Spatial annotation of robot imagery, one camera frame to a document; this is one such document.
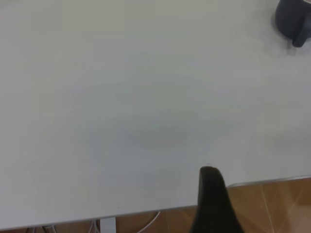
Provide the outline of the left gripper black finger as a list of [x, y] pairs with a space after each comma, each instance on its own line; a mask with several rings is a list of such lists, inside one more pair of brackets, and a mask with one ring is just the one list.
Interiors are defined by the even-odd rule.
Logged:
[[215, 167], [200, 168], [197, 211], [190, 232], [244, 232], [234, 212], [223, 176]]

